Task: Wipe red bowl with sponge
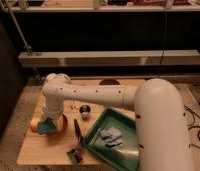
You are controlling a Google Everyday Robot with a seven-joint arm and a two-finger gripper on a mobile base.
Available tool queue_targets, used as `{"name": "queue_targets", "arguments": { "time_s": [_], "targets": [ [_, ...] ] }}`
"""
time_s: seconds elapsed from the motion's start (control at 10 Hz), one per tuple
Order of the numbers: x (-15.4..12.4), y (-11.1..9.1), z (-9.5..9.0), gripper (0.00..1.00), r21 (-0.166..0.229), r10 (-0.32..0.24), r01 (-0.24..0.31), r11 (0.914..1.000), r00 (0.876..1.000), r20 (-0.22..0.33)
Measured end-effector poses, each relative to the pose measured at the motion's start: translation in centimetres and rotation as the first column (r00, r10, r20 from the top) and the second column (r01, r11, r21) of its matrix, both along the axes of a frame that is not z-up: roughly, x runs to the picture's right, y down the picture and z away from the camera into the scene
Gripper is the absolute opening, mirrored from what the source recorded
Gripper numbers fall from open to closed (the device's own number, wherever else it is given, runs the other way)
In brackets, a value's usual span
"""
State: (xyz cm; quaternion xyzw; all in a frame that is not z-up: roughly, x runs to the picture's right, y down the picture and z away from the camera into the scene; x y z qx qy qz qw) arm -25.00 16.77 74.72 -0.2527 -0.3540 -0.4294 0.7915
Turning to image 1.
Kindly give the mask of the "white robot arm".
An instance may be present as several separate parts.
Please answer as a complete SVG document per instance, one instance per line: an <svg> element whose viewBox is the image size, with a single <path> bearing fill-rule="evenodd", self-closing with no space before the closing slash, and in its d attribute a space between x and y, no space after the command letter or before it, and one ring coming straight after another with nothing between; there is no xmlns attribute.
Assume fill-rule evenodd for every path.
<svg viewBox="0 0 200 171"><path fill-rule="evenodd" d="M133 111L136 116L140 171L195 171L185 109L177 88L164 79L139 86L70 83L65 74L50 74L42 88L43 111L57 118L65 100Z"/></svg>

